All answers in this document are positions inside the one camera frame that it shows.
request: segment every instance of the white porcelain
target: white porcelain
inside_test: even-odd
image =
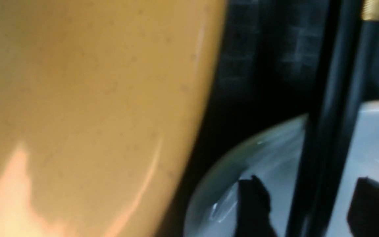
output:
[[[274,126],[227,153],[194,192],[184,237],[232,237],[236,227],[237,185],[257,175],[271,195],[271,223],[284,236],[304,139],[306,116]],[[379,181],[379,101],[361,108],[327,237],[351,236],[346,222],[358,177]]]

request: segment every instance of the black object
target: black object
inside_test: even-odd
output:
[[[325,236],[346,162],[379,23],[361,0],[331,0],[287,237]]]
[[[238,220],[235,237],[276,237],[269,220],[270,195],[259,178],[238,182]]]
[[[354,237],[379,236],[379,183],[359,178],[347,216]]]

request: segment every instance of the black pipe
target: black pipe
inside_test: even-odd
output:
[[[364,92],[379,22],[361,0],[330,0],[286,237],[325,236]]]

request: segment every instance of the dark wall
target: dark wall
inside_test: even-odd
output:
[[[182,236],[191,193],[248,137],[307,112],[328,0],[230,0],[219,65],[188,167],[158,236]],[[365,100],[379,99],[379,43]]]

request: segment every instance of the brass fitting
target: brass fitting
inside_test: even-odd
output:
[[[379,0],[364,0],[362,20],[379,21]]]

